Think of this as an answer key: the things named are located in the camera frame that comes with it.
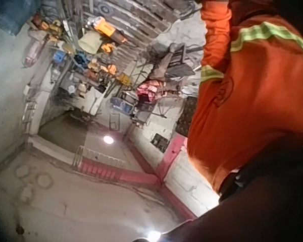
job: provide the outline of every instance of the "red cloth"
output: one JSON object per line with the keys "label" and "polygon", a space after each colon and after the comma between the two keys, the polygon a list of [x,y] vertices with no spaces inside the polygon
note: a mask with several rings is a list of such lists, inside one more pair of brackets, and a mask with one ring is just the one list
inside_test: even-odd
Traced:
{"label": "red cloth", "polygon": [[163,82],[157,80],[144,81],[137,87],[137,96],[148,96],[149,102],[154,102],[159,99],[162,95],[158,93],[158,89],[163,87]]}

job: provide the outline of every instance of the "plastic bag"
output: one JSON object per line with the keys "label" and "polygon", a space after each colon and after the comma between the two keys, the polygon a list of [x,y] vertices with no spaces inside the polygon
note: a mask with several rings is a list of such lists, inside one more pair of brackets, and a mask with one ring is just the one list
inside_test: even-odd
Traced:
{"label": "plastic bag", "polygon": [[40,0],[0,0],[0,28],[16,36],[40,7]]}

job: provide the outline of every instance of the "concrete wall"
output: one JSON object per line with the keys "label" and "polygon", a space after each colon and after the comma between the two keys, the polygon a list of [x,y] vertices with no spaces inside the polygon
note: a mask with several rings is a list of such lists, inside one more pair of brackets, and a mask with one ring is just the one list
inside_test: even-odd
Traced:
{"label": "concrete wall", "polygon": [[[183,101],[183,99],[163,98],[159,104],[161,113],[166,112],[165,116],[167,118],[152,114],[147,124],[142,129],[136,128],[130,138],[154,169],[161,162],[164,154],[151,141],[157,133],[168,140],[171,139],[176,121],[182,111]],[[158,106],[155,107],[153,112],[160,114]]]}
{"label": "concrete wall", "polygon": [[219,196],[189,163],[183,150],[165,177],[165,184],[196,216],[218,204]]}
{"label": "concrete wall", "polygon": [[178,223],[153,191],[89,180],[40,153],[21,153],[0,174],[0,241],[129,242]]}
{"label": "concrete wall", "polygon": [[27,30],[25,25],[12,37],[0,29],[0,162],[24,142],[24,88],[30,81],[40,83],[51,62],[50,52],[44,50],[33,67],[23,68],[24,49],[30,41]]}

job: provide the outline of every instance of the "blue container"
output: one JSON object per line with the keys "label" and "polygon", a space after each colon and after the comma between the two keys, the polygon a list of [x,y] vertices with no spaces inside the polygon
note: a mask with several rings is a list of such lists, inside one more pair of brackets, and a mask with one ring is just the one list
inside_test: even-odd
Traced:
{"label": "blue container", "polygon": [[65,57],[66,53],[61,50],[57,50],[53,56],[53,59],[56,63],[61,63]]}

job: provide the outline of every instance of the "reflective stripe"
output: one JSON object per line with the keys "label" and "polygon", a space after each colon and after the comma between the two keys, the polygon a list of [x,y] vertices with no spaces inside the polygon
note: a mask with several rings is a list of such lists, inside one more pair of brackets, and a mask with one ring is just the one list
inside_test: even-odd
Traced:
{"label": "reflective stripe", "polygon": [[206,82],[209,79],[213,79],[213,78],[223,79],[224,74],[222,72],[213,69],[209,65],[203,66],[201,69],[201,83]]}
{"label": "reflective stripe", "polygon": [[250,28],[241,29],[238,39],[231,42],[230,51],[240,51],[244,42],[254,41],[257,39],[269,39],[272,36],[287,40],[294,40],[303,49],[303,39],[301,37],[291,33],[284,26],[277,26],[268,22],[263,22],[260,25],[254,25]]}

